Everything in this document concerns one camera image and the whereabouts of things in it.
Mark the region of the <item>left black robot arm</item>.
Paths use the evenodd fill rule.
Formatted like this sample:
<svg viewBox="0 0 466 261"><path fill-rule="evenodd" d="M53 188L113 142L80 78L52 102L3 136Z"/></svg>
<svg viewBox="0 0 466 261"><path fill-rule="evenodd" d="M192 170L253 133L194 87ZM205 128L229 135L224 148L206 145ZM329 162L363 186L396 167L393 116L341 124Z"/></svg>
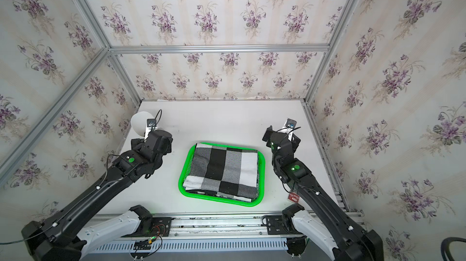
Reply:
<svg viewBox="0 0 466 261"><path fill-rule="evenodd" d="M21 231L36 261L79 261L94 249L134 232L149 233L151 213L141 205L96 226L87 226L108 202L139 178L149 178L171 152L172 136L156 129L147 139L133 139L91 187L43 222L31 221Z"/></svg>

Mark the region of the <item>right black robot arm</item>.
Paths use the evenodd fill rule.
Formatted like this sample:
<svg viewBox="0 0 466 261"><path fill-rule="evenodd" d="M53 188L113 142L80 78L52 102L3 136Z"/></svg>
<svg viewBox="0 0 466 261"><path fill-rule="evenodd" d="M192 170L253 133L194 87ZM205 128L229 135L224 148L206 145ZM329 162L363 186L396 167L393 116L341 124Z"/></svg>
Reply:
<svg viewBox="0 0 466 261"><path fill-rule="evenodd" d="M305 235L333 261L383 261L383 241L345 213L320 186L311 170L294 153L300 139L286 127L268 127L262 138L271 149L276 176L311 208L293 204L282 211L287 229Z"/></svg>

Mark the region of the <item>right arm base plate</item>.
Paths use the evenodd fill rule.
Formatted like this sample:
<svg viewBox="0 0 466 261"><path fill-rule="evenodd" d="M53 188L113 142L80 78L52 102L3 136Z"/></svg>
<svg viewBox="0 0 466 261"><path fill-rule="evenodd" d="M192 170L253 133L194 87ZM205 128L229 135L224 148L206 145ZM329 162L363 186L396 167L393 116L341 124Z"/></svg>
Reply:
<svg viewBox="0 0 466 261"><path fill-rule="evenodd" d="M302 235L292 224L292 218L285 215L265 215L262 226L266 228L267 235Z"/></svg>

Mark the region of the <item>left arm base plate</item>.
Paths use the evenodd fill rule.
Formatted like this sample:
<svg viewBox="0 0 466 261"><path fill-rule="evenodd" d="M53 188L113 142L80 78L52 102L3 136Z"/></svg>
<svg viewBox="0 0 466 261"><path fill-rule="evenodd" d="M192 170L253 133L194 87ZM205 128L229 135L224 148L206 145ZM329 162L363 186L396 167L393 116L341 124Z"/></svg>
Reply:
<svg viewBox="0 0 466 261"><path fill-rule="evenodd" d="M126 237L167 237L170 232L172 218L170 217L152 217L151 219L142 220L136 231Z"/></svg>

